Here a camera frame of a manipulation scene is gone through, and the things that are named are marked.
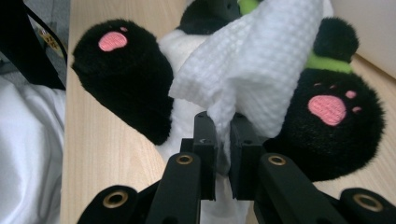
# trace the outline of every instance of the textured white cloth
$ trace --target textured white cloth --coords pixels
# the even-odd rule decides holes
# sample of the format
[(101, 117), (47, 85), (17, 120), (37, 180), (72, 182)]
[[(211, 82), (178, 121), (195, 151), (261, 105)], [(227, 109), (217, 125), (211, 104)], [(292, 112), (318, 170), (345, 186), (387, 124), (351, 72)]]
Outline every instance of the textured white cloth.
[(59, 223), (64, 99), (0, 77), (0, 223)]
[[(235, 111), (275, 137), (322, 19), (322, 0), (267, 0), (215, 32), (182, 65), (169, 95), (204, 108), (227, 146)], [(219, 172), (230, 166), (229, 149)]]

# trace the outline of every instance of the wooden surface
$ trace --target wooden surface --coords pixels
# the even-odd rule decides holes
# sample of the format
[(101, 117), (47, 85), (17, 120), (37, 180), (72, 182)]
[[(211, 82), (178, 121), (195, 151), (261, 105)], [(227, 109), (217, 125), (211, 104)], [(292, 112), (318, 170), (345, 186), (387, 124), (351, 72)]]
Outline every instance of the wooden surface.
[[(83, 33), (110, 19), (130, 19), (161, 37), (178, 25), (184, 0), (72, 0), (69, 55)], [(387, 111), (387, 129), (378, 156), (367, 168), (317, 183), (338, 197), (344, 188), (371, 189), (396, 203), (396, 81), (358, 58), (358, 74), (378, 90)], [(68, 69), (61, 223), (77, 223), (93, 197), (112, 185), (144, 189), (161, 178), (164, 164), (153, 145), (99, 105)], [(247, 223), (256, 223), (253, 215)]]

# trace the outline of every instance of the pink paw pad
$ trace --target pink paw pad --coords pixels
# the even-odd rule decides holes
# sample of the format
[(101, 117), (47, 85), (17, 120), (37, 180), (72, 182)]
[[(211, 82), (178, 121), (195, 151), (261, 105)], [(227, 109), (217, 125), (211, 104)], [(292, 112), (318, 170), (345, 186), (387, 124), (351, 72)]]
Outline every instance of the pink paw pad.
[(330, 126), (341, 123), (347, 114), (343, 101), (331, 95), (314, 96), (308, 103), (308, 109)]
[(126, 46), (128, 39), (120, 32), (111, 31), (102, 36), (99, 40), (99, 48), (102, 51), (110, 52)]

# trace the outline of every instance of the green collar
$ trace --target green collar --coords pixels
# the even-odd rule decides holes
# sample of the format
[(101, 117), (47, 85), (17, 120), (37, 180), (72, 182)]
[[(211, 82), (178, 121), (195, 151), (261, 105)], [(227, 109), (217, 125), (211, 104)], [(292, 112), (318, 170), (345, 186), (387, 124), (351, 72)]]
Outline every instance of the green collar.
[(352, 73), (352, 67), (349, 63), (335, 60), (327, 57), (320, 57), (311, 51), (308, 56), (308, 61), (305, 64), (305, 68), (330, 70), (334, 72)]
[(238, 2), (239, 10), (241, 14), (244, 16), (250, 13), (251, 11), (253, 11), (253, 9), (256, 8), (259, 5), (259, 3), (260, 2), (258, 0), (240, 0)]

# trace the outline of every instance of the metal ring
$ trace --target metal ring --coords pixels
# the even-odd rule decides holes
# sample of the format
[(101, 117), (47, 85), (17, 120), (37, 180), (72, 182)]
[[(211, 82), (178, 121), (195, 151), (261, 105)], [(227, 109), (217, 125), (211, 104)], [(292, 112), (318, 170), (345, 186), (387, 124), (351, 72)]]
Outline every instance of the metal ring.
[(176, 161), (178, 164), (188, 165), (188, 164), (192, 163), (193, 158), (192, 158), (192, 156), (189, 156), (189, 155), (180, 155), (176, 158)]
[(271, 162), (273, 165), (284, 165), (286, 164), (285, 159), (281, 158), (280, 156), (270, 156), (268, 161)]
[[(380, 212), (384, 209), (381, 202), (367, 194), (355, 194), (353, 200), (361, 207), (373, 212)], [(368, 204), (364, 200), (369, 200), (372, 204)]]
[(103, 199), (103, 206), (106, 208), (116, 208), (125, 204), (127, 200), (127, 192), (124, 190), (116, 190)]

